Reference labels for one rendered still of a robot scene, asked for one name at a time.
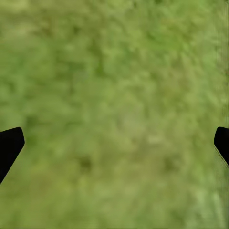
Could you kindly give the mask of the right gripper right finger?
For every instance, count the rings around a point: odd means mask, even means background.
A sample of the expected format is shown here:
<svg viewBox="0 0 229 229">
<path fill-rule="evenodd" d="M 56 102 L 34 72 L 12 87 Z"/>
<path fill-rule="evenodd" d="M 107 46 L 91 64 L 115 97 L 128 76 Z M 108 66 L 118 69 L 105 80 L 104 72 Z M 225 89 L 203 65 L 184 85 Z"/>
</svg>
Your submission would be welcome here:
<svg viewBox="0 0 229 229">
<path fill-rule="evenodd" d="M 229 165 L 229 129 L 228 128 L 224 128 L 224 127 L 217 128 L 215 138 L 214 138 L 214 144 Z"/>
</svg>

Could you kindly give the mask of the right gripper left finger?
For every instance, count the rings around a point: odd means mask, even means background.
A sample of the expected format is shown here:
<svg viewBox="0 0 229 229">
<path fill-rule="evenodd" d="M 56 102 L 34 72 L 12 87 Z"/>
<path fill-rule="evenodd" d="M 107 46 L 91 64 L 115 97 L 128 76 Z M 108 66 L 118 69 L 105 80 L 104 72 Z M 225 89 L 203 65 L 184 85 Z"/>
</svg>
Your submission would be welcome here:
<svg viewBox="0 0 229 229">
<path fill-rule="evenodd" d="M 24 145 L 21 127 L 0 132 L 0 184 Z"/>
</svg>

